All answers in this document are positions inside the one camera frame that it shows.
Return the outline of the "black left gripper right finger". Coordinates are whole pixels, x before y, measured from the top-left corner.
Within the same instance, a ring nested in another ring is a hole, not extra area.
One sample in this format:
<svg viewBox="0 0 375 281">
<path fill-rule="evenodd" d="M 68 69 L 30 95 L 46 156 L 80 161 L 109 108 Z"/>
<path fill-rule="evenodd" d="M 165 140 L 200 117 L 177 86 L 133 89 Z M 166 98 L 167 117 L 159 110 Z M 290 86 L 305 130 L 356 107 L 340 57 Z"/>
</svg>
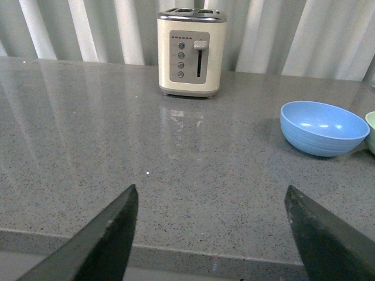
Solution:
<svg viewBox="0 0 375 281">
<path fill-rule="evenodd" d="M 374 241 L 292 185 L 285 208 L 309 280 L 374 280 Z"/>
</svg>

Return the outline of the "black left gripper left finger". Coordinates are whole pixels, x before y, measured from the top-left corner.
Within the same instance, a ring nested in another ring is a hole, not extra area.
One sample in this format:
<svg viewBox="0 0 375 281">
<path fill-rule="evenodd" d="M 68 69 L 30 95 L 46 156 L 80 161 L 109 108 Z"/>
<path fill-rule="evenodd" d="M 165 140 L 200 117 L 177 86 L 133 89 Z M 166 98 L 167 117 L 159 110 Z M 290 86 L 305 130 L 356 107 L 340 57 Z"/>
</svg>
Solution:
<svg viewBox="0 0 375 281">
<path fill-rule="evenodd" d="M 122 280 L 131 253 L 138 192 L 130 185 L 21 280 Z"/>
</svg>

